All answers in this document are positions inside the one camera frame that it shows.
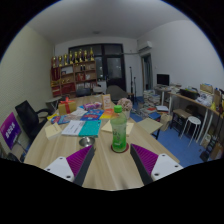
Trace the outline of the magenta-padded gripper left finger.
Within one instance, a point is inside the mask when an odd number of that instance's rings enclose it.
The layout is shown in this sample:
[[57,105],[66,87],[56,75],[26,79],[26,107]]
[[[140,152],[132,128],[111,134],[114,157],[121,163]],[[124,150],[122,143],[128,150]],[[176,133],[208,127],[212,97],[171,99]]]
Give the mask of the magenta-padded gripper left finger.
[[94,147],[90,145],[68,157],[58,157],[45,171],[82,186],[93,156]]

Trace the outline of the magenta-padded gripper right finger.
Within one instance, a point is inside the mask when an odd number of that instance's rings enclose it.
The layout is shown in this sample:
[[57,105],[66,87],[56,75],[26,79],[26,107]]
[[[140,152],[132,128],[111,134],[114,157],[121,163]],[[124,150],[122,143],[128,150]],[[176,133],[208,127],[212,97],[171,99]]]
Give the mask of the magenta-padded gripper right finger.
[[135,144],[131,145],[130,153],[144,185],[182,169],[180,164],[175,162],[165,153],[157,155],[150,150]]

